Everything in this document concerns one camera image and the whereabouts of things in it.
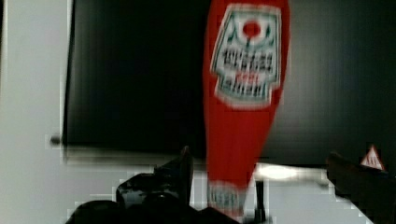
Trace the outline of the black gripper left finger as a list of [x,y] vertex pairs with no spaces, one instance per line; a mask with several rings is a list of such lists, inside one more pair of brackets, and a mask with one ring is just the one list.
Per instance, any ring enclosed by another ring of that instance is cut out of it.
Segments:
[[165,209],[191,209],[193,157],[188,146],[180,154],[154,168],[122,182],[116,189],[116,202],[123,209],[136,205]]

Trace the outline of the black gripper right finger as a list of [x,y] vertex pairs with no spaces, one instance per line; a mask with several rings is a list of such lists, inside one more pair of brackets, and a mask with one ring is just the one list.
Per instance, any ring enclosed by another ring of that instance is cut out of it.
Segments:
[[395,224],[395,178],[388,172],[353,163],[337,153],[326,159],[335,195],[351,201],[374,224]]

